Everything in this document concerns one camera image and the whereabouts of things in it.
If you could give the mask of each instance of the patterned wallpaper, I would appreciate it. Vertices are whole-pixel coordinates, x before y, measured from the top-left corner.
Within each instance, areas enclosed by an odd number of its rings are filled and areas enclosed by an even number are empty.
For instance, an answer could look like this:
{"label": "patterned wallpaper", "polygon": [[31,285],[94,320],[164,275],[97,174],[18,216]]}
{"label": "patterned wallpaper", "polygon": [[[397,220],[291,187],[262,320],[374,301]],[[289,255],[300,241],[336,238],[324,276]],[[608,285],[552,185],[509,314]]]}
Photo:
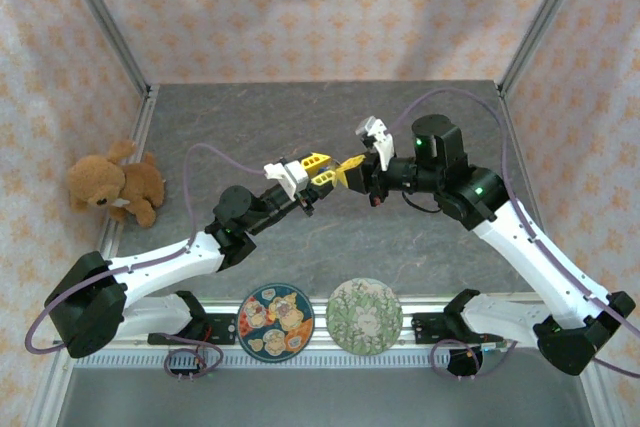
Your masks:
{"label": "patterned wallpaper", "polygon": [[0,31],[0,424],[18,426],[50,359],[24,335],[101,224],[71,214],[65,170],[128,136],[139,97],[83,0],[0,0]]}
{"label": "patterned wallpaper", "polygon": [[[508,101],[549,233],[640,325],[640,0],[565,0]],[[640,372],[626,331],[601,355]],[[637,425],[640,383],[614,376]]]}
{"label": "patterned wallpaper", "polygon": [[502,77],[542,0],[106,0],[150,83]]}

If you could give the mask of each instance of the patterned plate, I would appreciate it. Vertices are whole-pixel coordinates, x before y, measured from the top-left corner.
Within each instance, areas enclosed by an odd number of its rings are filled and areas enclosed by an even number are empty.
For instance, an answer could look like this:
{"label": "patterned plate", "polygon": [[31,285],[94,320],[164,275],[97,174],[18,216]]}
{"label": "patterned plate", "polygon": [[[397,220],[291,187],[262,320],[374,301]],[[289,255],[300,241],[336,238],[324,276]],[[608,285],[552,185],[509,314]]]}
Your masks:
{"label": "patterned plate", "polygon": [[306,347],[313,334],[311,301],[296,287],[269,284],[260,287],[238,311],[238,338],[242,348],[263,362],[282,362]]}
{"label": "patterned plate", "polygon": [[347,352],[379,354],[395,344],[400,336],[402,307],[382,282],[349,280],[329,297],[327,329],[331,338]]}

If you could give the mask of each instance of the teddy bear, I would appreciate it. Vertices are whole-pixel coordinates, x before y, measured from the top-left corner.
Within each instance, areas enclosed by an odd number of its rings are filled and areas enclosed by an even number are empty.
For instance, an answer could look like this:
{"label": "teddy bear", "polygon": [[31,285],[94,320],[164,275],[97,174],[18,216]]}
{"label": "teddy bear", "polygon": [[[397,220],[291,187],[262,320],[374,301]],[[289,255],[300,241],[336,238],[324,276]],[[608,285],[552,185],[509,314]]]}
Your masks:
{"label": "teddy bear", "polygon": [[155,209],[164,202],[164,180],[150,153],[145,153],[142,162],[119,165],[135,151],[135,142],[121,140],[111,145],[106,156],[88,155],[69,168],[72,211],[86,212],[89,206],[107,208],[117,222],[124,222],[129,212],[138,225],[151,227]]}

